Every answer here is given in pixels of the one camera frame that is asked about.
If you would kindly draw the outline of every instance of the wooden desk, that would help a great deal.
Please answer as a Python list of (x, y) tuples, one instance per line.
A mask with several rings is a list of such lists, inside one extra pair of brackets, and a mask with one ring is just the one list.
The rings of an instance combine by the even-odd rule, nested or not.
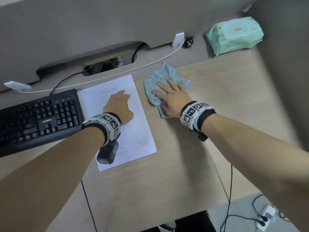
[[(178, 71), (192, 80), (188, 91), (192, 98), (206, 101), (222, 115), (297, 144), (255, 48), (231, 52)], [(201, 143), (178, 120), (161, 119), (157, 109), (148, 104), (143, 79), (135, 84), (158, 152), (103, 172), (98, 171), (93, 159), (83, 181), (98, 231), (137, 232), (227, 202), (230, 164), (210, 140)], [(48, 92), (27, 96), (5, 92), (0, 95), (0, 108), (47, 95)], [(54, 144), (1, 158), (0, 178)], [(234, 170), (233, 199), (256, 192), (257, 188)], [(94, 230), (81, 186), (48, 228), (53, 230)]]

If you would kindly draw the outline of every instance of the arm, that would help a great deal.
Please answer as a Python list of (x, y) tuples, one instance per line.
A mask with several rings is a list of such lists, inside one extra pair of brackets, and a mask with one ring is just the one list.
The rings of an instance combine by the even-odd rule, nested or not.
[[(192, 99), (179, 84), (158, 85), (153, 91), (166, 101), (162, 108), (180, 118)], [(309, 153), (219, 114), (210, 115), (202, 132), (222, 155), (259, 188), (300, 229), (306, 231), (309, 207)]]
[[(103, 109), (123, 125), (133, 118), (124, 93), (111, 95)], [(85, 128), (0, 180), (0, 231), (45, 231), (104, 142), (99, 128)]]

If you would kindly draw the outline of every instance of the black keyboard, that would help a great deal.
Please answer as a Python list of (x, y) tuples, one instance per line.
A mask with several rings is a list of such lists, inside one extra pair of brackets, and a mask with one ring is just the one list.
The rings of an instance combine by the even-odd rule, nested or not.
[(0, 157), (54, 142), (82, 129), (77, 91), (0, 110)]

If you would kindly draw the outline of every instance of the paper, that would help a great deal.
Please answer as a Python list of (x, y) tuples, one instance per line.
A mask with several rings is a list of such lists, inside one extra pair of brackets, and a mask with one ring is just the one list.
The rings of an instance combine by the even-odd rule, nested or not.
[(134, 118), (121, 127), (121, 135), (118, 138), (119, 147), (114, 163), (100, 164), (97, 161), (99, 171), (157, 152), (132, 75), (79, 91), (79, 102), (85, 119), (102, 113), (110, 95), (122, 89), (125, 89), (126, 93), (131, 95), (128, 106), (134, 113)]

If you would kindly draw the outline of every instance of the blue cloth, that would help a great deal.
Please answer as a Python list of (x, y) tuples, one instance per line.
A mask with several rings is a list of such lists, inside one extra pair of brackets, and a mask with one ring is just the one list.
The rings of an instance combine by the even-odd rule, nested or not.
[(164, 91), (156, 83), (162, 82), (164, 84), (169, 85), (168, 82), (166, 81), (167, 78), (171, 78), (175, 82), (175, 84), (177, 83), (182, 84), (185, 90), (187, 90), (192, 84), (190, 80), (185, 80), (181, 78), (178, 72), (174, 70), (174, 68), (172, 68), (170, 65), (168, 65), (167, 62), (163, 62), (160, 69), (155, 70), (153, 74), (151, 74), (144, 80), (144, 87), (148, 100), (153, 105), (158, 107), (160, 116), (162, 118), (171, 118), (171, 116), (167, 115), (160, 106), (160, 104), (164, 102), (164, 100), (154, 95), (152, 91), (153, 90)]

